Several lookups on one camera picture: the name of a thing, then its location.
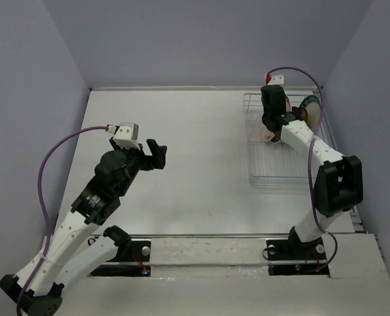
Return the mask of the brown yellow patterned plate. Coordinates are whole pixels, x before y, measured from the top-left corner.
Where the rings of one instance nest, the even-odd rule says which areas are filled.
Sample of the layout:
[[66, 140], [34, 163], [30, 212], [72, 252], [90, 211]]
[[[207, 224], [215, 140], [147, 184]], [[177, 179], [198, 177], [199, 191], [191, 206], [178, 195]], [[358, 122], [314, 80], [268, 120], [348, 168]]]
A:
[[308, 111], [306, 108], [304, 107], [299, 107], [298, 109], [298, 114], [299, 114], [299, 118], [303, 121], [305, 121], [307, 124], [309, 122], [309, 117], [308, 117]]

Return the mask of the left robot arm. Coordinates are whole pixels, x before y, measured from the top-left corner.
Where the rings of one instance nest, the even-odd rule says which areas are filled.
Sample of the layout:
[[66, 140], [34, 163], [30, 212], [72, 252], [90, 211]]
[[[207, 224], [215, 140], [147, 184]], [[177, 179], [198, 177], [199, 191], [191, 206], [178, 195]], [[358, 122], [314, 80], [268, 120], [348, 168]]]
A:
[[112, 144], [96, 165], [93, 178], [73, 202], [71, 210], [40, 252], [19, 272], [5, 275], [0, 288], [16, 303], [19, 315], [54, 315], [63, 296], [100, 264], [126, 258], [131, 236], [114, 225], [106, 228], [92, 246], [78, 248], [120, 207], [139, 171], [162, 170], [165, 145], [147, 140], [150, 154], [141, 144], [134, 148]]

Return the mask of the white plate teal red rim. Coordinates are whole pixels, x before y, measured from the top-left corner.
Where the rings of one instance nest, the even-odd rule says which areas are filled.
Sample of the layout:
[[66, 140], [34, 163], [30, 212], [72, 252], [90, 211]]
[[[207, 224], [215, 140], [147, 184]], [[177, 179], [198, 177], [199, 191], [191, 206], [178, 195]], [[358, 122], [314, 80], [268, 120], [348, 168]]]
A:
[[292, 111], [291, 102], [290, 102], [290, 99], [288, 98], [287, 95], [285, 96], [285, 111], [286, 112], [291, 112]]

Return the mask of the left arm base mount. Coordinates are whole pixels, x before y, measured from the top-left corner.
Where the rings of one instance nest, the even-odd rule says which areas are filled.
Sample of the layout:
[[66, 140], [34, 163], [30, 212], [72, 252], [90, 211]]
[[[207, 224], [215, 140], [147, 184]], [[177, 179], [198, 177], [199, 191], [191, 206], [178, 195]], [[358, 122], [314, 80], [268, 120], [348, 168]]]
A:
[[134, 240], [129, 250], [118, 250], [113, 259], [101, 264], [91, 277], [150, 277], [151, 241]]

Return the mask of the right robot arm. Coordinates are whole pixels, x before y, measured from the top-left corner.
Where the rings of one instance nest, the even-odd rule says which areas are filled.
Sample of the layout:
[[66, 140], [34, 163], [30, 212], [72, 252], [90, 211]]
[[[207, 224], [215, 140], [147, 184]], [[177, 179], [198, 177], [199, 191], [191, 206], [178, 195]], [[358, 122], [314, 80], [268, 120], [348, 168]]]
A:
[[281, 85], [261, 87], [262, 123], [279, 141], [307, 156], [311, 210], [289, 232], [288, 253], [304, 257], [332, 222], [363, 200], [362, 163], [338, 152], [318, 136], [324, 107], [315, 95], [289, 106]]

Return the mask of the cream plate black brush mark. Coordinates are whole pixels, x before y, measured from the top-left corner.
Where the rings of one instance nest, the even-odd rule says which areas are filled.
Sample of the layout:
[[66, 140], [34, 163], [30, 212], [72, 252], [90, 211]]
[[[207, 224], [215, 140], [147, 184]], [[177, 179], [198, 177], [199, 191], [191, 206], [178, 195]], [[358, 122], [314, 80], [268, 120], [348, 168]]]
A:
[[269, 131], [267, 127], [261, 126], [260, 127], [260, 139], [267, 143], [271, 142], [274, 139], [275, 135], [273, 132]]

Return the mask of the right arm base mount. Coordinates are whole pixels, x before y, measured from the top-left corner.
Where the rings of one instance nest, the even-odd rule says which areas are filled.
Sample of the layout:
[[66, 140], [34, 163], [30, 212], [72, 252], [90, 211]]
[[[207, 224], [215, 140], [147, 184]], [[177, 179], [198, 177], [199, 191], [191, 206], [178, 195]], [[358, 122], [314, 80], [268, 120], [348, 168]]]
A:
[[321, 238], [294, 248], [288, 239], [266, 241], [262, 256], [269, 262], [270, 276], [326, 275], [326, 251]]

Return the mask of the white plate dark green rim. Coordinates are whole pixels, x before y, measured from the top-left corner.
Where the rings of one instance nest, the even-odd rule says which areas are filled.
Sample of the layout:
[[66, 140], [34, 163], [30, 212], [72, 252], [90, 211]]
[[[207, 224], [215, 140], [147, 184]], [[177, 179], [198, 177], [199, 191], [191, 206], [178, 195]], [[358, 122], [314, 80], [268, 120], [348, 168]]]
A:
[[303, 99], [299, 107], [304, 107], [308, 111], [309, 122], [307, 126], [316, 132], [319, 127], [319, 120], [322, 114], [322, 104], [320, 99], [315, 95], [309, 95]]

